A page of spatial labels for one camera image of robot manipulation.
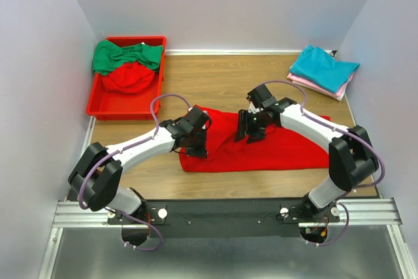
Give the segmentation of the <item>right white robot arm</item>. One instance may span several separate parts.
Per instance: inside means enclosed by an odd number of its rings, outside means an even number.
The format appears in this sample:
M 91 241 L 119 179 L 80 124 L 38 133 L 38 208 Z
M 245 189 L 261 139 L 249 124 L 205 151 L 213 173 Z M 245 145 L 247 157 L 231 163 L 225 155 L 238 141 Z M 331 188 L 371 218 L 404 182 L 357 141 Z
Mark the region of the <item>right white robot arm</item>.
M 248 109 L 238 112 L 236 141 L 260 142 L 266 137 L 267 127 L 275 125 L 302 135 L 328 154 L 328 176 L 292 211 L 298 218 L 316 219 L 338 199 L 365 187 L 368 177 L 385 172 L 365 128 L 332 123 L 306 110 L 304 104 L 287 97 L 276 99 L 266 84 L 253 88 L 247 100 Z

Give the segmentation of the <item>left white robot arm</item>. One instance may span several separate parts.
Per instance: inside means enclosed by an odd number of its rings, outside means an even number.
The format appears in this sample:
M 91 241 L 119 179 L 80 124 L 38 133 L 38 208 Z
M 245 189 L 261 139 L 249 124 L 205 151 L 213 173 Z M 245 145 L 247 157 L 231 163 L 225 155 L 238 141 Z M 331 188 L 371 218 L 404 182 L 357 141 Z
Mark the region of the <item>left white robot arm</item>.
M 120 187 L 122 175 L 144 161 L 180 148 L 206 157 L 206 132 L 211 124 L 207 111 L 193 106 L 185 116 L 158 122 L 154 129 L 131 140 L 107 147 L 94 142 L 80 157 L 68 183 L 82 208 L 140 214 L 145 200 L 133 188 Z

